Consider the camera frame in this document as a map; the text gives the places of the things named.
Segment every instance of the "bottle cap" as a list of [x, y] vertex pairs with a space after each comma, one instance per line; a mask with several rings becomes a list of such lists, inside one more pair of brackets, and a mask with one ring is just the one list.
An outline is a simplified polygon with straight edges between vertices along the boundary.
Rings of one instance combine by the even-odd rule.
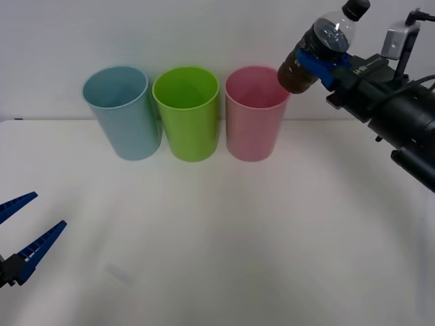
[[357, 22], [370, 8], [369, 0], [348, 0], [341, 8], [348, 19]]

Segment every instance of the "white wall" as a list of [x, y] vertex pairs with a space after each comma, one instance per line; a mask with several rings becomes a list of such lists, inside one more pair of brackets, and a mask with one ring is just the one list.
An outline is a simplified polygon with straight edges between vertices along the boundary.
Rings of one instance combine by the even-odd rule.
[[[351, 53], [381, 50], [388, 26], [431, 0], [372, 0]], [[278, 67], [314, 19], [344, 0], [2, 0], [0, 120], [88, 118], [80, 90], [96, 70], [132, 65], [151, 78], [177, 65], [203, 65], [222, 84], [237, 67]], [[422, 33], [410, 72], [435, 71]], [[294, 96], [286, 117], [349, 117], [330, 108], [321, 85]]]

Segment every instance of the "green cup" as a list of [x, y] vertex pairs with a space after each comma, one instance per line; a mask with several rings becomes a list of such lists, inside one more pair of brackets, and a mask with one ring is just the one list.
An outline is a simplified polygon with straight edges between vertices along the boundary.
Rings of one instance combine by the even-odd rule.
[[179, 67], [155, 82], [156, 99], [172, 152], [198, 162], [216, 150], [219, 132], [219, 81], [200, 67]]

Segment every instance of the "pink cup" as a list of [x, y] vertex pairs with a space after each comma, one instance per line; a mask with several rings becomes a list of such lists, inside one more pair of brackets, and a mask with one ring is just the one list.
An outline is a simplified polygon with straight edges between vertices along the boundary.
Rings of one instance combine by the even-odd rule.
[[226, 80], [226, 146], [240, 160], [261, 161], [272, 154], [290, 97], [277, 74], [249, 66]]

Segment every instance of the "cup rim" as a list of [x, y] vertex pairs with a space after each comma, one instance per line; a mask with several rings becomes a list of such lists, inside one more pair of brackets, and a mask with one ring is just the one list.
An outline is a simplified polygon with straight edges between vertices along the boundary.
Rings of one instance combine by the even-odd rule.
[[227, 78], [225, 81], [225, 95], [235, 104], [237, 104], [240, 107], [243, 107], [245, 109], [250, 109], [250, 110], [258, 110], [258, 111], [269, 111], [269, 110], [273, 110], [276, 109], [280, 106], [282, 106], [282, 104], [286, 103], [288, 101], [288, 99], [291, 97], [292, 93], [288, 93], [287, 97], [284, 99], [284, 101], [272, 106], [272, 107], [248, 107], [247, 105], [243, 105], [241, 103], [239, 103], [238, 101], [234, 100], [233, 97], [231, 97], [228, 93], [228, 91], [226, 90], [226, 84], [228, 83], [228, 80], [231, 78], [231, 76], [233, 76], [235, 73], [237, 73], [238, 71], [242, 70], [242, 69], [246, 69], [246, 68], [266, 68], [268, 70], [272, 70], [274, 71], [276, 74], [278, 74], [278, 70], [276, 70], [275, 68], [272, 68], [270, 66], [267, 65], [247, 65], [247, 66], [243, 66], [241, 68], [238, 68], [236, 70], [234, 70]]
[[[144, 77], [145, 77], [145, 81], [146, 81], [146, 83], [145, 83], [145, 87], [143, 88], [143, 91], [141, 92], [141, 94], [139, 94], [136, 98], [134, 98], [133, 100], [131, 100], [130, 102], [128, 102], [128, 103], [125, 103], [125, 104], [123, 104], [123, 105], [119, 105], [119, 106], [117, 106], [117, 107], [99, 107], [99, 106], [97, 106], [97, 105], [93, 105], [92, 103], [89, 103], [86, 99], [85, 99], [85, 97], [84, 97], [84, 95], [83, 95], [83, 93], [84, 93], [84, 88], [85, 88], [85, 86], [86, 86], [86, 84], [91, 80], [91, 78], [93, 78], [94, 76], [96, 76], [96, 75], [98, 75], [99, 73], [102, 73], [103, 71], [106, 71], [106, 70], [110, 70], [110, 69], [113, 69], [113, 68], [131, 68], [131, 69], [134, 69], [134, 70], [136, 70], [136, 71], [138, 71], [138, 72], [140, 72]], [[106, 68], [102, 68], [101, 70], [98, 70], [96, 73], [93, 73], [84, 83], [83, 83], [83, 86], [82, 86], [82, 99], [83, 99], [83, 101], [85, 101], [85, 103], [86, 104], [88, 104], [88, 105], [90, 105], [91, 107], [95, 107], [95, 108], [97, 108], [97, 109], [101, 109], [101, 110], [114, 110], [114, 109], [121, 109], [121, 108], [123, 108], [123, 107], [126, 107], [126, 106], [128, 106], [128, 105], [130, 105], [130, 104], [132, 104], [132, 103], [134, 103], [134, 102], [136, 102], [136, 101], [138, 101], [144, 94], [145, 94], [145, 92], [147, 91], [147, 89], [148, 89], [148, 85], [149, 85], [149, 80], [148, 80], [148, 76], [141, 70], [141, 69], [138, 69], [138, 68], [134, 68], [134, 67], [132, 67], [132, 66], [125, 66], [125, 65], [120, 65], [120, 66], [110, 66], [110, 67], [106, 67]]]
[[[188, 108], [185, 108], [185, 109], [182, 109], [182, 108], [179, 108], [179, 107], [171, 107], [171, 106], [166, 105], [166, 104], [164, 104], [163, 102], [161, 102], [161, 101], [157, 98], [156, 93], [154, 92], [158, 80], [159, 80], [162, 76], [166, 75], [167, 73], [170, 73], [170, 72], [172, 72], [172, 71], [174, 71], [174, 70], [178, 70], [178, 69], [182, 69], [182, 68], [196, 68], [196, 69], [200, 69], [200, 70], [202, 70], [202, 71], [205, 71], [206, 73], [209, 73], [209, 74], [214, 78], [214, 80], [216, 81], [216, 84], [217, 84], [216, 93], [215, 93], [215, 94], [214, 94], [214, 95], [213, 95], [213, 96], [212, 96], [212, 97], [211, 97], [207, 102], [205, 102], [205, 103], [203, 103], [203, 104], [201, 104], [201, 105], [198, 105], [198, 106], [196, 106], [196, 107], [188, 107]], [[152, 96], [154, 97], [154, 99], [156, 100], [156, 102], [157, 102], [159, 105], [163, 105], [163, 106], [165, 106], [165, 107], [168, 107], [169, 109], [173, 109], [173, 110], [177, 110], [177, 111], [191, 111], [191, 110], [195, 110], [195, 109], [200, 109], [201, 107], [204, 107], [205, 105], [208, 105], [209, 103], [213, 102], [213, 100], [214, 100], [214, 99], [216, 98], [216, 96], [219, 94], [219, 91], [220, 91], [220, 83], [219, 83], [219, 79], [218, 79], [218, 78], [215, 76], [215, 74], [212, 73], [210, 70], [208, 70], [208, 69], [206, 69], [206, 68], [203, 68], [203, 67], [200, 67], [200, 66], [179, 66], [179, 67], [175, 67], [175, 68], [169, 69], [168, 71], [165, 71], [165, 72], [162, 73], [160, 76], [158, 76], [157, 79], [154, 81], [154, 83], [153, 83], [153, 85], [152, 85]]]

